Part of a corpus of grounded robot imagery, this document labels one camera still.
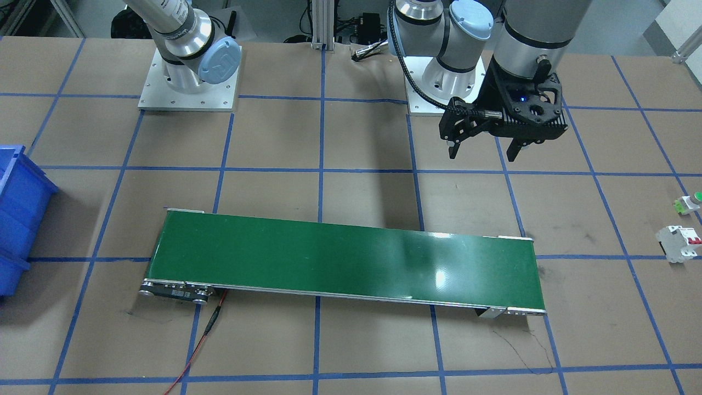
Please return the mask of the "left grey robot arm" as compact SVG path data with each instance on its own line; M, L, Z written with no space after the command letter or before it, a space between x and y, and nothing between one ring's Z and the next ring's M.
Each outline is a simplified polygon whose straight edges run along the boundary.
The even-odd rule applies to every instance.
M507 159L566 132L556 73L589 1L505 1L495 16L479 1L391 1L388 47L406 81L442 110L451 159L480 133L509 138Z

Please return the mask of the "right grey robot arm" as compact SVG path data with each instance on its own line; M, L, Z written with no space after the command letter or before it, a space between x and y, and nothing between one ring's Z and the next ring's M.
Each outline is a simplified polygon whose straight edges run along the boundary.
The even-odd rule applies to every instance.
M125 1L145 22L161 57L188 67L206 83L223 83L239 69L235 39L187 1Z

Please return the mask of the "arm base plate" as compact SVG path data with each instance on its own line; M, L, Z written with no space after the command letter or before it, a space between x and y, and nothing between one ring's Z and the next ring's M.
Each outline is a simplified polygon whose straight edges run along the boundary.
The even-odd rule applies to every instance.
M211 84L185 65L173 65L155 50L138 100L145 111L234 112L239 70L228 80Z
M432 57L408 56L404 61L412 80L421 91L443 105L453 97L473 103L479 95L486 75L483 59L477 60L474 69L467 73L444 70ZM405 85L410 115L441 116L443 114L444 110L421 98L408 81Z

